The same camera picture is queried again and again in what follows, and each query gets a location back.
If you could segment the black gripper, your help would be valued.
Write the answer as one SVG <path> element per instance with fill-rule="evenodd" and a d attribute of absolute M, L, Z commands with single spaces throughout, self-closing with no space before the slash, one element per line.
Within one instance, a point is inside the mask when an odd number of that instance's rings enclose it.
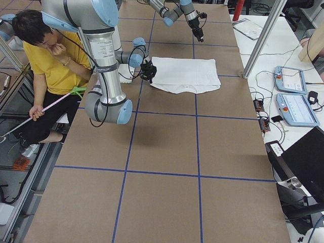
<path fill-rule="evenodd" d="M 141 64 L 140 77 L 143 80 L 148 80 L 149 83 L 152 83 L 152 79 L 155 77 L 157 72 L 157 67 L 153 65 L 152 61 L 147 61 Z"/>
<path fill-rule="evenodd" d="M 204 42 L 204 34 L 203 30 L 199 26 L 199 20 L 198 18 L 194 18 L 192 20 L 188 20 L 188 25 L 192 30 L 193 35 L 197 39 L 198 42 Z"/>

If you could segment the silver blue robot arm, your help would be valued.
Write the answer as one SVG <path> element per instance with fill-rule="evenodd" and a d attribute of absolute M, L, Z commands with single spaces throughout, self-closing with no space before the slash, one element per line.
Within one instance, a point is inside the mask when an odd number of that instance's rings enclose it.
<path fill-rule="evenodd" d="M 115 1 L 42 1 L 43 22 L 62 31 L 81 30 L 90 44 L 90 59 L 98 72 L 98 83 L 85 99 L 86 113 L 102 123 L 126 124 L 133 104 L 120 86 L 118 67 L 126 63 L 142 69 L 142 77 L 152 80 L 156 67 L 148 59 L 145 40 L 136 38 L 134 49 L 124 56 L 114 50 L 113 33 L 118 25 Z"/>
<path fill-rule="evenodd" d="M 175 21 L 183 15 L 196 39 L 199 42 L 204 42 L 204 24 L 200 26 L 199 18 L 207 19 L 207 13 L 197 11 L 192 1 L 179 1 L 178 3 L 175 3 L 176 6 L 172 10 L 158 0 L 148 0 L 144 2 L 151 6 L 160 15 L 166 26 L 172 26 Z"/>

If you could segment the person's other hand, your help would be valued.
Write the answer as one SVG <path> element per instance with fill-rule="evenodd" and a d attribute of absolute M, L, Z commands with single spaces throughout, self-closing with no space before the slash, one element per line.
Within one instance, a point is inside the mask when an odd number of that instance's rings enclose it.
<path fill-rule="evenodd" d="M 62 44 L 51 45 L 48 47 L 48 51 L 60 62 L 66 58 L 66 48 Z"/>

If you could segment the person's hand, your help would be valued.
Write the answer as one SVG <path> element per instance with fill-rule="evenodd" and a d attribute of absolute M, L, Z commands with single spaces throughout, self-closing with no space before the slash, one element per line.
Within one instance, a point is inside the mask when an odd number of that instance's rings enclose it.
<path fill-rule="evenodd" d="M 33 121 L 36 121 L 45 113 L 43 112 L 43 107 L 41 105 L 34 105 L 29 110 L 29 116 Z"/>

